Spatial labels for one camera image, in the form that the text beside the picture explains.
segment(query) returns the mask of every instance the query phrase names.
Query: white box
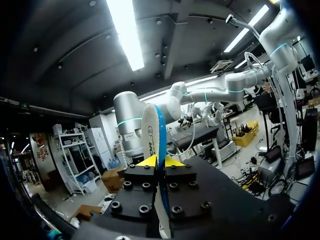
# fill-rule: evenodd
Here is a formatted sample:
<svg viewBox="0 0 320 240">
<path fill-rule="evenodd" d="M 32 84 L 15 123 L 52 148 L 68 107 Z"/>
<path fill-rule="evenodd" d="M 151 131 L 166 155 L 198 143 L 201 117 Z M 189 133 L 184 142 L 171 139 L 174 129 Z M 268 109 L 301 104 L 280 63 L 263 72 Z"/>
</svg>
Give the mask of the white box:
<svg viewBox="0 0 320 240">
<path fill-rule="evenodd" d="M 98 186 L 94 180 L 88 181 L 83 185 L 83 189 L 88 193 L 92 194 L 95 190 L 97 190 Z"/>
<path fill-rule="evenodd" d="M 62 126 L 61 124 L 56 124 L 52 127 L 53 135 L 62 134 Z"/>
</svg>

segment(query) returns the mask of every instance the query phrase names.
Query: cardboard box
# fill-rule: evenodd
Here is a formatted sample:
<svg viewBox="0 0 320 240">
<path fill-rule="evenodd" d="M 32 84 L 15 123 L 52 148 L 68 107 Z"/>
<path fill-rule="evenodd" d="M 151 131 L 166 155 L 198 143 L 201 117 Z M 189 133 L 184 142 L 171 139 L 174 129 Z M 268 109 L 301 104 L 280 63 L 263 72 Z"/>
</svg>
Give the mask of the cardboard box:
<svg viewBox="0 0 320 240">
<path fill-rule="evenodd" d="M 309 108 L 314 108 L 315 106 L 317 106 L 318 104 L 320 104 L 320 97 L 314 98 L 309 100 L 308 102 L 308 107 Z"/>
<path fill-rule="evenodd" d="M 121 166 L 109 171 L 105 171 L 101 177 L 105 187 L 110 194 L 118 193 L 121 186 L 124 184 L 124 172 L 126 167 Z"/>
<path fill-rule="evenodd" d="M 72 217 L 70 217 L 69 222 L 72 218 L 77 218 L 79 222 L 90 221 L 92 217 L 90 212 L 99 214 L 101 209 L 102 206 L 81 205 Z"/>
</svg>

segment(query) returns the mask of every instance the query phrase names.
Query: computer monitor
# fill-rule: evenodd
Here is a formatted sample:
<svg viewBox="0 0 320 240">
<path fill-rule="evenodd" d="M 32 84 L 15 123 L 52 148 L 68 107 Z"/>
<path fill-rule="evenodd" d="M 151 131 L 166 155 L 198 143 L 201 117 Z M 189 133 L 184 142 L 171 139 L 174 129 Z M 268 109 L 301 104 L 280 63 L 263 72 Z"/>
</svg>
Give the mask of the computer monitor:
<svg viewBox="0 0 320 240">
<path fill-rule="evenodd" d="M 316 68 L 314 61 L 310 57 L 310 55 L 306 56 L 301 60 L 301 63 L 306 72 L 311 71 Z"/>
</svg>

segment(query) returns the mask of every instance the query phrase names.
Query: electrical cable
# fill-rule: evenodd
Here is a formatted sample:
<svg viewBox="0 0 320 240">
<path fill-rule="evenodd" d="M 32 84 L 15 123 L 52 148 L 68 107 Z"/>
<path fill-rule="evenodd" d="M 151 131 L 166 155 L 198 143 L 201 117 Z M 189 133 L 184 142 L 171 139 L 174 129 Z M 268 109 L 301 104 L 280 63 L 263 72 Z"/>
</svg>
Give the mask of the electrical cable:
<svg viewBox="0 0 320 240">
<path fill-rule="evenodd" d="M 182 153 L 180 153 L 180 154 L 173 154 L 173 153 L 171 153 L 171 152 L 169 152 L 169 151 L 166 151 L 167 154 L 169 154 L 170 156 L 176 156 L 176 157 L 182 156 L 183 154 L 187 153 L 187 152 L 189 151 L 189 149 L 192 147 L 192 144 L 194 143 L 195 136 L 196 136 L 196 126 L 195 126 L 195 118 L 194 118 L 194 115 L 191 114 L 191 117 L 192 117 L 192 123 L 193 123 L 193 136 L 192 136 L 192 140 L 191 140 L 191 142 L 190 142 L 189 147 L 188 147 L 184 152 L 182 152 Z"/>
</svg>

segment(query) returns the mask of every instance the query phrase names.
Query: table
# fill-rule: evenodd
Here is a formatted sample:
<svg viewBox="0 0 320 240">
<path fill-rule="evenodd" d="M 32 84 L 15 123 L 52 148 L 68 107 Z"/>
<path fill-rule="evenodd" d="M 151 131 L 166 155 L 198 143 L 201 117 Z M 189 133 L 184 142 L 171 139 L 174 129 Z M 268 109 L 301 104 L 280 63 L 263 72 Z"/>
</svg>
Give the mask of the table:
<svg viewBox="0 0 320 240">
<path fill-rule="evenodd" d="M 194 135 L 194 140 L 191 145 L 192 150 L 197 154 L 197 152 L 194 150 L 194 146 L 203 143 L 206 140 L 212 139 L 214 149 L 216 150 L 216 159 L 218 160 L 219 167 L 222 168 L 222 159 L 218 147 L 218 142 L 217 142 L 217 132 L 218 132 L 219 127 L 218 126 L 211 126 L 211 127 L 206 127 L 204 125 L 197 126 L 195 125 L 195 135 Z M 177 133 L 172 136 L 172 143 L 174 146 L 176 146 L 180 151 L 183 152 L 183 150 L 186 150 L 192 141 L 194 134 L 194 129 L 193 126 L 188 128 L 186 131 L 183 133 Z"/>
</svg>

